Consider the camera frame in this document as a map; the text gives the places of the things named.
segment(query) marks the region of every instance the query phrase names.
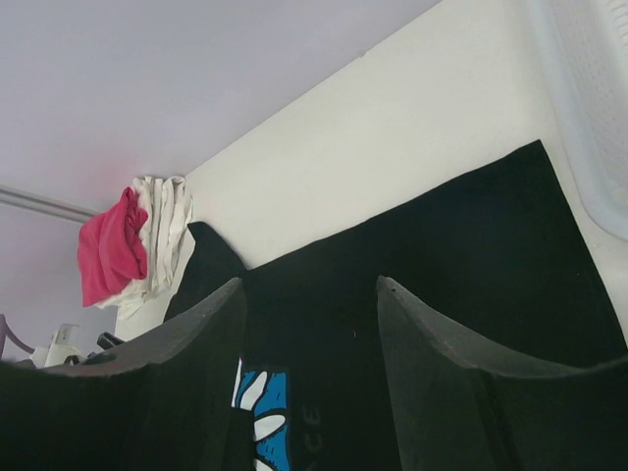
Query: white wall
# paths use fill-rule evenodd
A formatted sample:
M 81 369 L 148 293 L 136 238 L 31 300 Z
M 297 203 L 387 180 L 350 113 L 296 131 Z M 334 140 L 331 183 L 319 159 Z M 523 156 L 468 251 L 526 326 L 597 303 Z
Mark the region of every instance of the white wall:
M 0 205 L 0 312 L 26 344 L 47 346 L 62 323 L 81 325 L 77 346 L 84 354 L 96 338 L 113 332 L 115 311 L 81 307 L 76 263 L 80 225 Z M 9 340 L 3 358 L 28 355 Z
M 444 0 L 189 174 L 194 219 L 255 267 L 538 138 L 628 332 L 628 244 L 578 199 L 523 0 Z M 161 323 L 170 294 L 118 333 Z
M 104 210 L 187 173 L 438 0 L 0 2 L 0 184 Z

